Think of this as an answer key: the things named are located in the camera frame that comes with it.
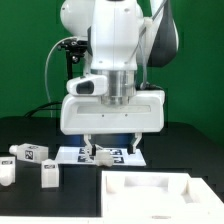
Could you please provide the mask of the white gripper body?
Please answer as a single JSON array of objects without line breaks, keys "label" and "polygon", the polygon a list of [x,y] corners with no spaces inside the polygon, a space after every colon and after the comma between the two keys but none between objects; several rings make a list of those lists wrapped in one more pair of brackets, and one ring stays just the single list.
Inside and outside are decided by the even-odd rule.
[{"label": "white gripper body", "polygon": [[127,105],[105,105],[100,97],[68,94],[60,128],[66,135],[159,132],[164,126],[165,93],[138,91]]}]

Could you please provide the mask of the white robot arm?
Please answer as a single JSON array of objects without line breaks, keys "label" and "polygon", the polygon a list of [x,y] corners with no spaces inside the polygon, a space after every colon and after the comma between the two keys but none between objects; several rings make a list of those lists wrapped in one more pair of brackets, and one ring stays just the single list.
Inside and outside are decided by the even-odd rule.
[{"label": "white robot arm", "polygon": [[84,136],[84,153],[97,165],[113,164],[109,151],[90,139],[97,134],[130,133],[133,154],[143,133],[164,126],[165,93],[147,82],[136,83],[137,66],[163,67],[178,51],[179,38],[170,0],[149,0],[145,17],[137,0],[89,0],[78,22],[80,0],[66,0],[63,25],[86,47],[84,72],[67,82],[60,128],[66,135]]}]

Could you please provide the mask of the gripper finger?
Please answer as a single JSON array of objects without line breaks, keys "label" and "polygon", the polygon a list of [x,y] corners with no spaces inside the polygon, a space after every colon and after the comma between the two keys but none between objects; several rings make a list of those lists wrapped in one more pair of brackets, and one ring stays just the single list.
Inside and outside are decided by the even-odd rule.
[{"label": "gripper finger", "polygon": [[90,140],[91,140],[90,134],[85,134],[83,139],[84,139],[84,143],[85,143],[85,147],[84,147],[85,157],[88,161],[90,161],[91,156],[96,155],[96,146],[90,142]]},{"label": "gripper finger", "polygon": [[139,142],[142,139],[142,134],[141,133],[135,133],[133,139],[131,140],[131,143],[128,146],[128,153],[129,154],[134,154],[136,152],[136,148],[139,144]]}]

